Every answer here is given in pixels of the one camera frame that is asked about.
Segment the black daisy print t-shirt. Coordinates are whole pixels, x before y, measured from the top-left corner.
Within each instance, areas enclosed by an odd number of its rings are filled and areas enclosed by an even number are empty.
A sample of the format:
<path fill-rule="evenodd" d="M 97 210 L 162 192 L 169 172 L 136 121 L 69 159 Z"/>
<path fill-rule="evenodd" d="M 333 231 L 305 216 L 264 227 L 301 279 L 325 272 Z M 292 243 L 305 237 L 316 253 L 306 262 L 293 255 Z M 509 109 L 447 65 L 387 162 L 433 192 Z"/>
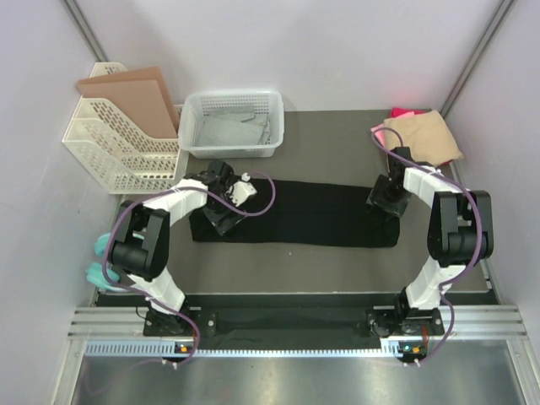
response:
<path fill-rule="evenodd" d="M 242 220 L 219 235 L 202 210 L 190 215 L 196 242 L 292 243 L 389 248 L 397 244 L 400 220 L 366 203 L 371 189 L 301 181 L 275 181 L 271 209 Z"/>

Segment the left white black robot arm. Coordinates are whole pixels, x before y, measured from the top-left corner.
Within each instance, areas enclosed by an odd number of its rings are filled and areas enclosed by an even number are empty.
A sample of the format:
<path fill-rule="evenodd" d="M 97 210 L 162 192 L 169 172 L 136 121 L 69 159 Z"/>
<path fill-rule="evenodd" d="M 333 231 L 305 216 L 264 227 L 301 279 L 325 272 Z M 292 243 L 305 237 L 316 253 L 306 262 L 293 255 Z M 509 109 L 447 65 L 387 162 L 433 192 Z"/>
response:
<path fill-rule="evenodd" d="M 117 215 L 121 224 L 113 235 L 107 260 L 122 270 L 130 286 L 148 301 L 146 335 L 178 336 L 192 322 L 190 312 L 182 309 L 186 295 L 167 269 L 170 228 L 198 211 L 224 235 L 244 219 L 241 207 L 256 194 L 249 175 L 236 175 L 230 165 L 213 161 L 206 170 L 181 179 L 167 193 L 132 209 L 130 201 L 121 205 Z"/>

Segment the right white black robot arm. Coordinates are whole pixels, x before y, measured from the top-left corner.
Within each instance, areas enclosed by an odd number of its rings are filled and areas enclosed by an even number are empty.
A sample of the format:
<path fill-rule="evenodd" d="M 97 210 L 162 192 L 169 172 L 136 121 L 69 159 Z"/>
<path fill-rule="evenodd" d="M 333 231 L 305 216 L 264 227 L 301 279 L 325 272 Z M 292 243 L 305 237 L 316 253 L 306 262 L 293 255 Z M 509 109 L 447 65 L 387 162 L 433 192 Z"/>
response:
<path fill-rule="evenodd" d="M 389 152 L 388 175 L 380 175 L 367 204 L 393 218 L 403 216 L 411 197 L 430 208 L 428 259 L 418 276 L 395 299 L 393 331 L 418 333 L 435 325 L 446 292 L 494 250 L 491 197 L 469 191 L 435 167 L 416 163 L 408 147 Z"/>

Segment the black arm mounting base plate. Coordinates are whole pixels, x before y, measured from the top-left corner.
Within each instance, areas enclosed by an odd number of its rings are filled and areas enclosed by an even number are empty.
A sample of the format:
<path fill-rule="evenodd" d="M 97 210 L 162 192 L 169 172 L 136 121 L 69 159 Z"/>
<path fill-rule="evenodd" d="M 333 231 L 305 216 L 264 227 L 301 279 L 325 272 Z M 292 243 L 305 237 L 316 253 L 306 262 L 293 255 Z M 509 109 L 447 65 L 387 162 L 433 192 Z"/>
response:
<path fill-rule="evenodd" d="M 379 348 L 380 338 L 420 342 L 441 334 L 391 330 L 396 294 L 190 294 L 181 313 L 201 333 L 201 349 L 315 350 Z"/>

